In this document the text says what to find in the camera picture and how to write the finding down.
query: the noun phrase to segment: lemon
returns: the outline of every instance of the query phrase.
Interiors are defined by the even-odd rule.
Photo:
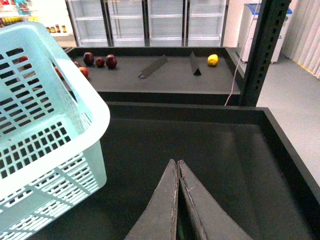
[[[219,61],[217,54],[212,54],[208,57],[208,65],[215,66]]]

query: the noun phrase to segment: light blue basket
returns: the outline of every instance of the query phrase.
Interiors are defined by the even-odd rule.
[[[42,24],[4,27],[0,42],[0,239],[22,240],[106,183],[110,113]]]

